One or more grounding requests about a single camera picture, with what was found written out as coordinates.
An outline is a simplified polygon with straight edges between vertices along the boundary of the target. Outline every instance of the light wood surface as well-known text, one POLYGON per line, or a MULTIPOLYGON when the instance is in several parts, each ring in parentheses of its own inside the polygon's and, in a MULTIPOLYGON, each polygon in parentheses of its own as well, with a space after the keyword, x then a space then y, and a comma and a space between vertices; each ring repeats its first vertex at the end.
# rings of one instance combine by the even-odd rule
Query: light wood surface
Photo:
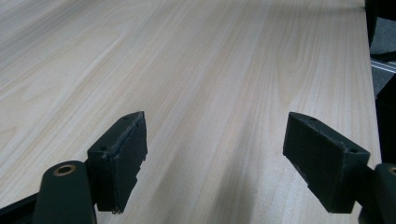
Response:
POLYGON ((0 206, 146 112, 148 158, 99 223, 356 223, 282 156, 289 111, 380 161, 363 0, 0 3, 0 206))

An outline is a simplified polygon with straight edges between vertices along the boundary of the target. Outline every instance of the black clamp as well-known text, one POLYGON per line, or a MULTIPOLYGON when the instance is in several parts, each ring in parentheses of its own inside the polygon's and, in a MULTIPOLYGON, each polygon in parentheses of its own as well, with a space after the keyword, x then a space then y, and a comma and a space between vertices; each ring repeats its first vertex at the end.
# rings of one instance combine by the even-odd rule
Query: black clamp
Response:
POLYGON ((289 113, 283 155, 331 213, 361 206, 360 223, 396 223, 396 165, 367 166, 370 153, 321 121, 289 113))
POLYGON ((40 191, 0 209, 0 223, 96 223, 99 211, 122 213, 146 159, 144 112, 119 119, 88 150, 88 159, 44 173, 40 191))

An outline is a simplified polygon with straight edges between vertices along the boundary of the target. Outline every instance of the bolt hole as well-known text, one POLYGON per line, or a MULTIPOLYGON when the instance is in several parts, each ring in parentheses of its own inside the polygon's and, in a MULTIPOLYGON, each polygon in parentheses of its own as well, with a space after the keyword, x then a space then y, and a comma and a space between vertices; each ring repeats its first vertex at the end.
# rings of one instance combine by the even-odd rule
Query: bolt hole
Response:
POLYGON ((62 176, 62 175, 69 175, 73 173, 76 170, 76 166, 73 164, 67 164, 61 167, 58 167, 53 174, 57 176, 62 176))
POLYGON ((391 167, 389 171, 391 174, 396 175, 396 167, 391 167))
POLYGON ((59 168, 58 172, 59 172, 60 174, 64 174, 64 173, 67 173, 67 172, 69 172, 69 171, 71 171, 71 170, 72 170, 72 168, 71 168, 70 166, 65 166, 65 167, 59 168))

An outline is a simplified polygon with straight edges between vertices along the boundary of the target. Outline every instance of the wooden board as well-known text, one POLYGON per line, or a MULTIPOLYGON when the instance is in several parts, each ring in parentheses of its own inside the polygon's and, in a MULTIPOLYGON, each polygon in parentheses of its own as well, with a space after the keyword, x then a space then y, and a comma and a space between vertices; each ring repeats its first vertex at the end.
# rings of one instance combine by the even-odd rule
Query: wooden board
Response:
POLYGON ((282 156, 289 111, 380 161, 362 0, 0 3, 0 206, 146 112, 148 159, 99 223, 356 223, 282 156))

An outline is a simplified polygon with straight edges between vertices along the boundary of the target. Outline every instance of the black machine part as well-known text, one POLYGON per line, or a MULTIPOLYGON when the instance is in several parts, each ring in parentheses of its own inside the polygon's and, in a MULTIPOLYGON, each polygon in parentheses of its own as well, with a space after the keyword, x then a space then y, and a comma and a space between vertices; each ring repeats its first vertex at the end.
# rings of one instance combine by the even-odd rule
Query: black machine part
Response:
POLYGON ((382 162, 396 163, 396 76, 390 79, 375 100, 382 162))
POLYGON ((99 211, 122 213, 148 154, 144 112, 122 117, 88 150, 44 173, 40 191, 0 209, 0 223, 96 223, 99 211))
POLYGON ((321 121, 289 113, 283 155, 331 213, 361 204, 360 223, 396 223, 396 165, 366 164, 370 153, 321 121))

